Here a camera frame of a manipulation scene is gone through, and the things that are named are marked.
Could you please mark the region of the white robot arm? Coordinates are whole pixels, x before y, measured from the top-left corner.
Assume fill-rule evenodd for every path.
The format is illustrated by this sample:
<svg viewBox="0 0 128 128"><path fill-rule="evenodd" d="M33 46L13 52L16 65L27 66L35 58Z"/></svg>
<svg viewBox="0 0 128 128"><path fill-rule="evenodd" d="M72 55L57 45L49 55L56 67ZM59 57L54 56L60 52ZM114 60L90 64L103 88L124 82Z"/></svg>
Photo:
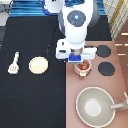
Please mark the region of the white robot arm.
<svg viewBox="0 0 128 128"><path fill-rule="evenodd" d="M97 48L87 46L85 39L87 28L99 20L96 0L84 0L82 4L66 6L66 0L44 0L44 9L50 14L58 15L60 31L64 39L57 41L56 58L80 63L93 60Z"/></svg>

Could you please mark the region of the white gripper blue base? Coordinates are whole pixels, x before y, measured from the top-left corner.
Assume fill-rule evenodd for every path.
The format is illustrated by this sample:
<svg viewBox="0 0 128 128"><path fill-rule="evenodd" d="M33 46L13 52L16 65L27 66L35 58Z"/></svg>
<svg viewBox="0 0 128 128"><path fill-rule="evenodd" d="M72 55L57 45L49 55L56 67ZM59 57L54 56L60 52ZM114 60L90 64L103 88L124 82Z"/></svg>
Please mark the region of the white gripper blue base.
<svg viewBox="0 0 128 128"><path fill-rule="evenodd" d="M97 48L95 46L83 45L74 49L69 45L66 39L60 39L57 42L56 58L59 60L67 60L69 63L81 63L84 60L93 60L95 58Z"/></svg>

